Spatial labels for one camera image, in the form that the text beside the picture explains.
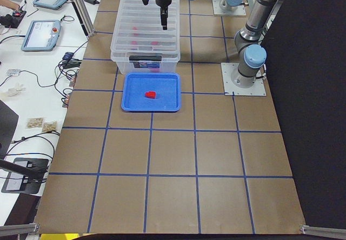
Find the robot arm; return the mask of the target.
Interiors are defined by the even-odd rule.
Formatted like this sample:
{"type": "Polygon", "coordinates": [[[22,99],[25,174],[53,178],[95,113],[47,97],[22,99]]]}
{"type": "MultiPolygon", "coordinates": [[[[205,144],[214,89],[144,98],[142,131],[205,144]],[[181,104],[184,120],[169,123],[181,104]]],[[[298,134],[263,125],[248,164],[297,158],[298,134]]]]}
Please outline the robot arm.
{"type": "Polygon", "coordinates": [[[232,72],[231,79],[239,88],[252,87],[258,71],[264,66],[267,53],[258,42],[276,2],[277,0],[255,0],[245,26],[235,35],[239,64],[232,72]]]}

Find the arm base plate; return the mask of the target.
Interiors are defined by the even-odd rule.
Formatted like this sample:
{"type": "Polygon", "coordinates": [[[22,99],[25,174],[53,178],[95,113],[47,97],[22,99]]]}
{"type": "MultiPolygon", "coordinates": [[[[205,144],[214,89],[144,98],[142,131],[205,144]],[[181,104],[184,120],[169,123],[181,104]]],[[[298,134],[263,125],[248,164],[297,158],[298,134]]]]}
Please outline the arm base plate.
{"type": "Polygon", "coordinates": [[[244,0],[212,0],[215,16],[245,17],[244,0]]]}
{"type": "Polygon", "coordinates": [[[260,69],[256,76],[247,78],[238,72],[238,63],[221,63],[221,73],[226,96],[265,97],[267,95],[260,69]]]}

